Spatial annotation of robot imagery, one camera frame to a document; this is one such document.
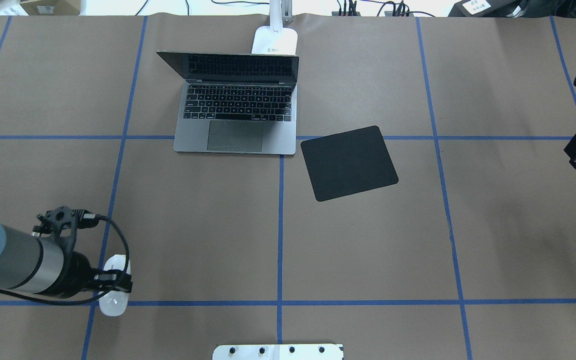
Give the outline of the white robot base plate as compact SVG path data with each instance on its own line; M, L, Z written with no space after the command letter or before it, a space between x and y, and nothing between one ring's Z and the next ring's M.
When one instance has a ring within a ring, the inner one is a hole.
M343 360L342 344L226 344L217 346L213 360Z

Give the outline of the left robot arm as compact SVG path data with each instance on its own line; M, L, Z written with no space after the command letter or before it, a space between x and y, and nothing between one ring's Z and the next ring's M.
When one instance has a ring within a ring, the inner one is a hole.
M105 215L66 206L37 216L39 225L27 234L0 223L0 294L47 305L74 305L72 297L96 292L96 298L112 291L129 294L133 287L126 258L118 269L92 268L74 250L77 232L116 223Z

